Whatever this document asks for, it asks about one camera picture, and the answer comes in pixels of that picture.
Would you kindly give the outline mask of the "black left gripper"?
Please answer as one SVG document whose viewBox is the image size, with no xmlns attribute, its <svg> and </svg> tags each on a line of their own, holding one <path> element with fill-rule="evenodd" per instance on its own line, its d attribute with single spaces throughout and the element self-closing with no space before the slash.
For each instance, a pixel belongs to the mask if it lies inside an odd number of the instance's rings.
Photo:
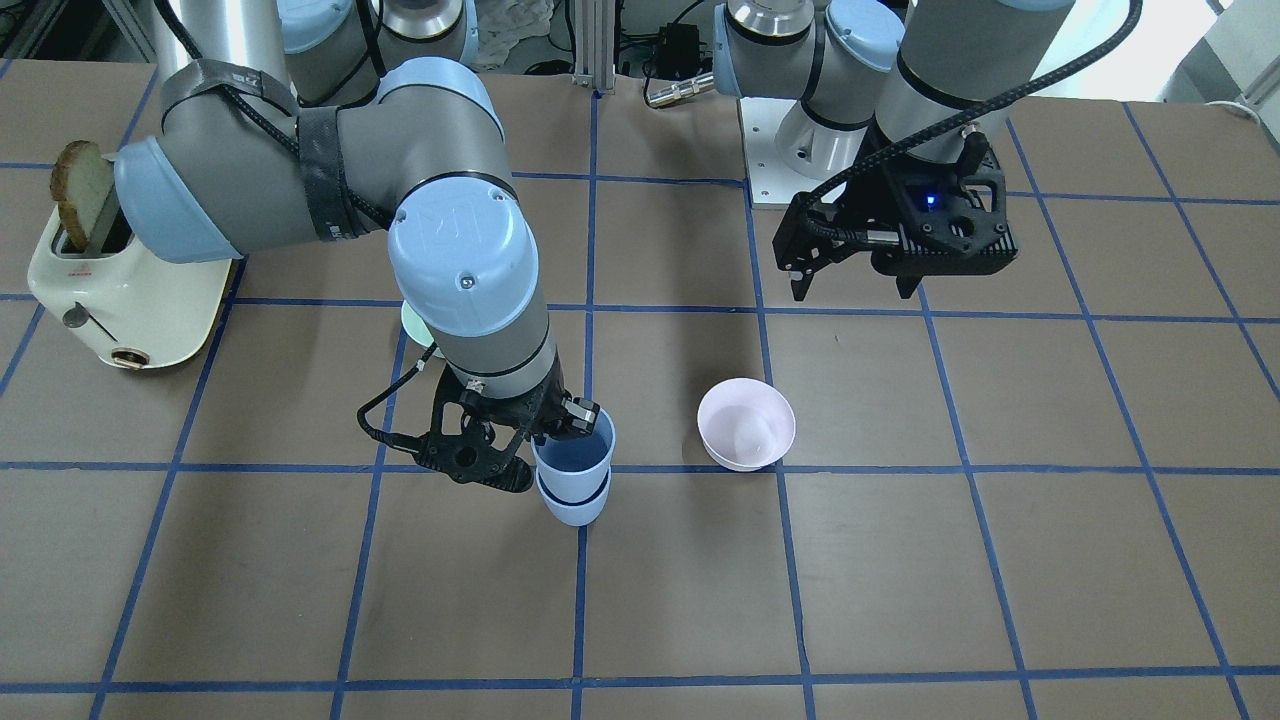
<svg viewBox="0 0 1280 720">
<path fill-rule="evenodd" d="M 859 252 L 910 300 L 927 277 L 1001 272 L 1019 247 L 995 151 L 986 140 L 966 140 L 954 163 L 908 154 L 883 161 L 846 181 L 833 202 L 796 193 L 772 252 L 794 301 L 803 302 L 818 272 Z"/>
</svg>

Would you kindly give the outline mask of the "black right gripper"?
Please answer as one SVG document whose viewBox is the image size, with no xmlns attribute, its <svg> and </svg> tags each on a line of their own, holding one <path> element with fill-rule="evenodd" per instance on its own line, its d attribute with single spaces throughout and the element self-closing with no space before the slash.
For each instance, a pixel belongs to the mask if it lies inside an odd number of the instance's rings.
<svg viewBox="0 0 1280 720">
<path fill-rule="evenodd" d="M 518 448 L 526 439 L 557 429 L 564 416 L 564 397 L 561 377 L 547 377 L 511 398 L 489 398 L 466 389 L 456 377 L 442 377 L 430 428 L 415 446 L 415 461 L 460 484 L 526 492 L 532 487 L 534 473 L 518 457 Z M 566 436 L 572 439 L 591 436 L 600 410 L 588 398 L 568 397 Z"/>
</svg>

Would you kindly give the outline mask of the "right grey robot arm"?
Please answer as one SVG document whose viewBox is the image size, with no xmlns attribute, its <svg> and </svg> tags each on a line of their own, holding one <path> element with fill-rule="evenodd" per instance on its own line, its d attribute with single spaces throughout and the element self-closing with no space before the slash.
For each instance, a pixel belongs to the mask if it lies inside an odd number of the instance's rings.
<svg viewBox="0 0 1280 720">
<path fill-rule="evenodd" d="M 541 256 L 512 184 L 506 132 L 463 63 L 416 56 L 356 108 L 291 91 L 274 1 L 154 4 L 179 45 L 163 131 L 119 151 L 114 181 L 134 236 L 168 263 L 209 263 L 311 241 L 388 237 L 408 310 L 445 370 L 431 425 L 358 424 L 452 480 L 549 489 L 531 441 L 588 438 L 598 405 L 566 391 L 541 293 Z"/>
</svg>

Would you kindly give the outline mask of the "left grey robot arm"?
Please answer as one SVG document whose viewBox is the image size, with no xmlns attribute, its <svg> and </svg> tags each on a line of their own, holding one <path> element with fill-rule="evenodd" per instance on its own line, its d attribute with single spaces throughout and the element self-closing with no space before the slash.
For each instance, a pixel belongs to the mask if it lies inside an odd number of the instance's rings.
<svg viewBox="0 0 1280 720">
<path fill-rule="evenodd" d="M 947 129 L 833 190 L 800 191 L 772 249 L 803 301 L 828 265 L 868 252 L 910 299 L 932 275 L 992 275 L 1020 254 L 992 146 L 1070 1 L 724 1 L 713 12 L 721 94 L 792 100 L 822 129 L 855 135 L 861 161 L 965 110 Z"/>
</svg>

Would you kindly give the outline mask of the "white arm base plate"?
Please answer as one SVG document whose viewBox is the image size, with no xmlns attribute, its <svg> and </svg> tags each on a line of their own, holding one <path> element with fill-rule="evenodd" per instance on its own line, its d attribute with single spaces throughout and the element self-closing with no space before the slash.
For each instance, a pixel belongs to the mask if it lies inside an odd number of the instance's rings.
<svg viewBox="0 0 1280 720">
<path fill-rule="evenodd" d="M 769 97 L 742 97 L 739 111 L 751 205 L 774 210 L 850 167 L 873 113 L 837 126 L 800 100 Z"/>
</svg>

